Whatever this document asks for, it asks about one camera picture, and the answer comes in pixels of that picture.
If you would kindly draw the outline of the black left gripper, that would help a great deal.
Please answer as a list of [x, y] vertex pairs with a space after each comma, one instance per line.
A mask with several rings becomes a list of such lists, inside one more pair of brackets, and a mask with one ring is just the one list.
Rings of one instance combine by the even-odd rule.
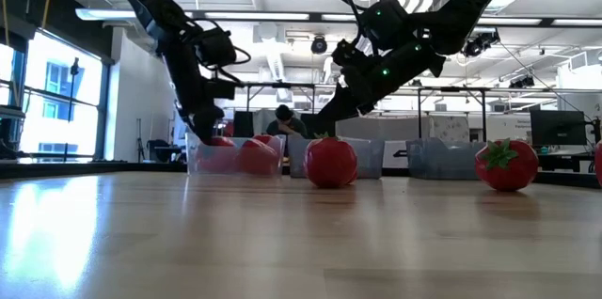
[[214, 126], [224, 117], [215, 99], [234, 97], [236, 83], [203, 77], [198, 68], [194, 47], [179, 40], [171, 41], [162, 57], [177, 99], [177, 110], [183, 121], [191, 121], [191, 130], [205, 145], [211, 145]]

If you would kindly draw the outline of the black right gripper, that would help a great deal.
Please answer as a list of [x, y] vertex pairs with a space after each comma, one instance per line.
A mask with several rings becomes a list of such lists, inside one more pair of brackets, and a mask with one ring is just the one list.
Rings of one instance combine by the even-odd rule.
[[438, 77], [446, 57], [426, 42], [411, 40], [385, 55], [353, 57], [343, 66], [347, 87], [336, 85], [333, 98], [317, 114], [322, 121], [357, 118], [424, 71]]

